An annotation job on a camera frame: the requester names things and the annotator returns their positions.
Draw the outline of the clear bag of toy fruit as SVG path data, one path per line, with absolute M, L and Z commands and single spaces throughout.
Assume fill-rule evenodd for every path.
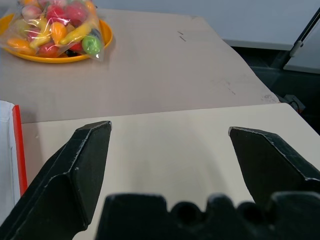
M 93 0 L 17 0 L 0 48 L 41 58 L 88 55 L 102 60 L 104 43 Z

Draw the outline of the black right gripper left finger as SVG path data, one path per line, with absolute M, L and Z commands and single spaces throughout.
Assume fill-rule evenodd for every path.
M 110 121 L 84 125 L 40 169 L 2 225 L 0 240 L 73 240 L 100 196 Z

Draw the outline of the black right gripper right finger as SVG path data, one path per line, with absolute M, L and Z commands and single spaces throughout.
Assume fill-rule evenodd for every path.
M 254 202 L 267 205 L 276 192 L 320 194 L 320 171 L 279 135 L 231 126 L 228 135 Z

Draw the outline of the white red-edged box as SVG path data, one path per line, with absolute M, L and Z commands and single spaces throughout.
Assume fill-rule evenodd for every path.
M 0 100 L 0 225 L 27 188 L 20 108 Z

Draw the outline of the orange round plate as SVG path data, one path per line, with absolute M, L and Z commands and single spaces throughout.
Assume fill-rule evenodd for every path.
M 2 35 L 5 32 L 5 30 L 9 27 L 9 23 L 11 22 L 13 17 L 14 17 L 14 14 L 10 13 L 0 18 L 0 35 Z M 103 39 L 103 44 L 104 44 L 104 50 L 106 50 L 113 41 L 113 31 L 112 31 L 112 28 L 103 19 L 99 19 L 99 25 L 101 30 L 101 36 Z M 4 48 L 4 50 L 18 58 L 29 60 L 32 62 L 39 62 L 39 63 L 46 63 L 46 64 L 72 63 L 72 62 L 78 62 L 78 61 L 82 61 L 90 58 L 90 56 L 88 55 L 77 55 L 77 56 L 68 57 L 64 53 L 57 58 L 46 58 L 46 57 L 25 55 L 22 53 L 12 51 L 8 48 Z

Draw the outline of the black slanted pole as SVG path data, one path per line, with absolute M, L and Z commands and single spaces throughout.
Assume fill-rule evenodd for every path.
M 299 51 L 300 48 L 303 47 L 304 41 L 307 39 L 308 35 L 312 32 L 312 30 L 316 27 L 320 20 L 320 7 L 315 12 L 314 16 L 311 18 L 309 23 L 306 25 L 297 41 L 294 43 L 293 48 L 291 49 L 289 56 L 292 58 Z

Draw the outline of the brown cardboard sheet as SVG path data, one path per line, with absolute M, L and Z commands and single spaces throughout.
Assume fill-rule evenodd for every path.
M 23 123 L 275 104 L 279 100 L 200 16 L 100 9 L 103 61 L 40 63 L 0 49 L 0 100 Z

